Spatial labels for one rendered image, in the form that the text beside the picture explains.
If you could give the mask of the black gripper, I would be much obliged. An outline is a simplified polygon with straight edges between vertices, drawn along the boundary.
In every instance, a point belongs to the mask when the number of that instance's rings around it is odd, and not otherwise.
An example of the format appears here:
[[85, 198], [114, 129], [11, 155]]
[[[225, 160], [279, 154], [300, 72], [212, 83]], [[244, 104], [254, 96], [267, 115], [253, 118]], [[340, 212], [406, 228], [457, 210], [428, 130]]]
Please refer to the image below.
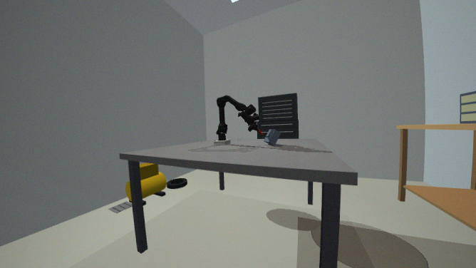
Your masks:
[[259, 131], [259, 128], [257, 126], [257, 122], [252, 122], [252, 120], [250, 119], [251, 116], [249, 116], [247, 119], [245, 119], [245, 122], [248, 123], [249, 127], [248, 127], [248, 131], [252, 131], [252, 130], [256, 130], [256, 131]]

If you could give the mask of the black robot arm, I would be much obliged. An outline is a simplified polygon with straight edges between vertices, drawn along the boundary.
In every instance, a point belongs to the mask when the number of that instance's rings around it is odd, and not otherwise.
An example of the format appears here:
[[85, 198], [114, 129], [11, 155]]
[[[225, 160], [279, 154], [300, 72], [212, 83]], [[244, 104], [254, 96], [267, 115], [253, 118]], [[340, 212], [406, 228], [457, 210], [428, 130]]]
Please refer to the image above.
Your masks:
[[[218, 135], [219, 140], [226, 140], [225, 133], [227, 133], [228, 128], [225, 124], [224, 119], [224, 107], [227, 101], [234, 105], [238, 111], [242, 111], [241, 113], [238, 113], [238, 117], [241, 116], [244, 120], [247, 119], [252, 113], [256, 112], [256, 108], [252, 104], [246, 107], [245, 104], [237, 102], [230, 96], [222, 96], [218, 98], [217, 105], [219, 107], [219, 125], [216, 134]], [[259, 115], [254, 113], [254, 115], [251, 116], [250, 119], [252, 120], [252, 122], [259, 120]]]

